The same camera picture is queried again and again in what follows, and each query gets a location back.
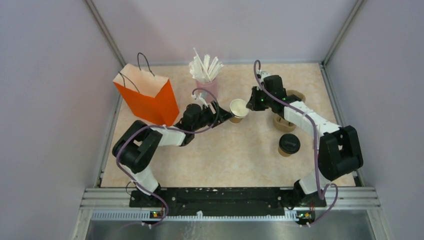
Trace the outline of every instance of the paper bag handle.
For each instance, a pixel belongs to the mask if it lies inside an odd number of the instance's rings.
[[[123,80],[123,87],[126,88],[125,86],[125,78],[128,79],[128,81],[130,81],[132,83],[132,85],[134,85],[135,89],[137,89],[137,92],[140,93],[139,89],[137,88],[137,86],[134,84],[133,81],[131,81],[131,79],[129,79],[127,76],[125,76],[124,74],[122,74],[122,72],[118,72],[120,74],[120,76],[122,77]]]
[[[152,70],[150,70],[149,61],[147,61],[147,57],[146,57],[146,55],[144,55],[144,54],[143,54],[143,53],[141,53],[141,52],[139,52],[139,53],[137,54],[138,69],[140,69],[140,71],[142,70],[142,68],[140,67],[140,60],[139,60],[140,54],[141,54],[141,55],[143,55],[144,59],[146,60],[148,70],[151,72],[151,74],[152,74],[153,76],[155,76],[155,74],[153,74]]]

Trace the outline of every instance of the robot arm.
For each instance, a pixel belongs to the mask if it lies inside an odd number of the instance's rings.
[[[321,188],[363,165],[358,134],[352,126],[341,127],[334,124],[308,108],[297,96],[287,95],[280,76],[270,75],[261,70],[257,76],[260,84],[268,92],[290,106],[303,111],[304,114],[275,101],[258,86],[252,87],[252,94],[246,105],[248,109],[264,111],[271,108],[272,112],[300,127],[310,136],[314,135],[314,131],[311,122],[305,115],[311,117],[315,122],[318,135],[316,138],[319,138],[318,172]],[[296,202],[303,202],[305,197],[317,192],[315,171],[296,181],[293,191]]]
[[[194,139],[194,131],[211,125],[214,128],[233,116],[230,112],[219,107],[215,101],[212,101],[210,105],[213,107],[214,113],[211,107],[204,101],[204,94],[202,93],[199,97],[202,102],[201,106],[195,103],[189,104],[182,118],[172,129],[159,127],[148,128],[140,132],[123,149],[119,164],[148,191],[154,192],[160,188],[158,181],[153,176],[149,167],[157,147],[185,146]],[[136,120],[114,145],[112,155],[116,157],[124,143],[135,132],[146,126],[147,124],[141,120]],[[142,189],[139,190],[150,195],[150,193]]]

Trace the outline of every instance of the black lid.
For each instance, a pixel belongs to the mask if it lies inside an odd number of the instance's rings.
[[[286,154],[295,154],[301,148],[301,141],[296,135],[286,133],[279,139],[278,146]]]

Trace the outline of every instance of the orange paper bag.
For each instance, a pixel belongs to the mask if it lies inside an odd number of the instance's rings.
[[[168,77],[127,64],[113,83],[135,116],[157,125],[174,124],[180,111]]]

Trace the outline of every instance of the metal floor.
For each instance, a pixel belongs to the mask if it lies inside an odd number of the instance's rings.
[[[311,228],[289,221],[167,221],[153,229],[134,224],[118,230],[128,223],[92,220],[86,240],[375,239],[366,210],[334,210]]]

